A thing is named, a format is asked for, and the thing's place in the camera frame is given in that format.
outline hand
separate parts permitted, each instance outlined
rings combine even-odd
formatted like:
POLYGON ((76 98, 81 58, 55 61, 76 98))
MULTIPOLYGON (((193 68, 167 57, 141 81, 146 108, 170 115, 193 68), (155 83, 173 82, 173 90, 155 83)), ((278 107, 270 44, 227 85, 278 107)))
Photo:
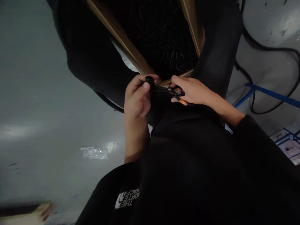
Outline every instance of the hand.
POLYGON ((145 82, 146 76, 151 76, 156 83, 159 79, 158 75, 136 75, 127 85, 125 91, 124 113, 128 117, 145 117, 150 108, 150 84, 145 82))
MULTIPOLYGON (((174 88, 176 85, 180 86, 185 92, 185 96, 181 96, 179 98, 189 103, 208 105, 215 99, 216 96, 218 96, 215 92, 211 91, 199 80, 194 78, 178 77, 173 75, 170 87, 174 88)), ((178 100, 172 98, 171 102, 178 102, 178 100)))

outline plastic wrap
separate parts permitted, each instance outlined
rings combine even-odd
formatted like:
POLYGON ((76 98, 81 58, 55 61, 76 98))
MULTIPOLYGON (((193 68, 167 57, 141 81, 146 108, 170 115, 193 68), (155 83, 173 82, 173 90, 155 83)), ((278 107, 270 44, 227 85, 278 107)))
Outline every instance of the plastic wrap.
POLYGON ((105 147, 82 147, 84 158, 108 159, 107 149, 105 147))

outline right hand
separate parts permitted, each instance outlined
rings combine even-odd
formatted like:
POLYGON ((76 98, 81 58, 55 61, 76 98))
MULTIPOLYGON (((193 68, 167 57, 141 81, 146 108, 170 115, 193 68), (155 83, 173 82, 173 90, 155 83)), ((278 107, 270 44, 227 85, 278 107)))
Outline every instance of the right hand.
MULTIPOLYGON (((178 77, 173 75, 170 87, 174 88, 176 86, 181 87, 181 89, 185 92, 185 95, 179 98, 193 104, 209 105, 209 103, 218 96, 218 94, 211 91, 199 80, 194 78, 178 77)), ((178 102, 178 100, 172 98, 171 102, 178 102)))

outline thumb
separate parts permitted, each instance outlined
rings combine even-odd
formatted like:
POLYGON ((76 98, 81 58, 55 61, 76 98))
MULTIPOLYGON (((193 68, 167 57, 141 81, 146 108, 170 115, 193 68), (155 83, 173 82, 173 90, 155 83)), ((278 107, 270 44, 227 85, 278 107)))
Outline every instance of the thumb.
POLYGON ((139 87, 136 90, 136 92, 133 94, 132 98, 135 101, 140 101, 147 95, 147 93, 149 93, 149 91, 150 91, 150 84, 145 82, 143 84, 143 86, 139 87))
POLYGON ((182 79, 181 77, 173 75, 172 78, 171 78, 171 80, 172 80, 172 84, 170 85, 171 88, 176 87, 176 85, 180 86, 180 87, 184 86, 183 83, 185 82, 185 80, 182 79))

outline black cord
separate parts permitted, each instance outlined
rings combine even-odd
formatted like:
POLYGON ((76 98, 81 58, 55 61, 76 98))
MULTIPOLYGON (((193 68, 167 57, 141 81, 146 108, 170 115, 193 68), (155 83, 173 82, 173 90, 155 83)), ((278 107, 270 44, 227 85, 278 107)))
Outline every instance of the black cord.
POLYGON ((114 110, 124 113, 124 109, 121 107, 117 106, 115 103, 113 103, 111 100, 109 100, 107 97, 105 97, 103 94, 99 92, 95 92, 106 104, 108 104, 110 107, 112 107, 114 110))
MULTIPOLYGON (((241 5, 241 14, 243 15, 243 12, 244 12, 244 8, 245 8, 245 1, 246 0, 242 0, 242 5, 241 5)), ((264 50, 264 51, 285 51, 285 52, 292 52, 292 53, 295 53, 298 57, 298 78, 297 78, 297 81, 295 82, 295 85, 293 86, 293 88, 290 90, 290 92, 287 94, 287 97, 290 97, 291 94, 296 90, 296 88, 298 87, 299 83, 300 83, 300 53, 298 50, 296 49, 293 49, 293 48, 283 48, 283 47, 267 47, 267 46, 264 46, 260 43, 258 43, 250 34, 249 32, 247 31, 245 25, 243 27, 243 35, 245 37, 245 39, 247 41, 250 41, 252 42, 255 47, 257 47, 257 49, 259 50, 264 50)), ((245 71, 244 68, 242 68, 237 60, 235 60, 234 62, 234 65, 236 67, 237 70, 241 71, 241 73, 246 77, 246 79, 249 81, 249 83, 252 83, 253 84, 253 81, 250 77, 250 75, 245 71)), ((268 111, 265 111, 265 112, 256 112, 254 110, 254 101, 255 101, 255 92, 253 93, 253 98, 252 98, 252 104, 251 104, 251 112, 254 113, 254 114, 258 114, 258 115, 261 115, 261 114, 266 114, 266 113, 269 113, 273 110, 275 110, 276 108, 278 108, 280 105, 282 105, 284 102, 280 102, 278 105, 276 105, 275 107, 271 108, 270 110, 268 111)))

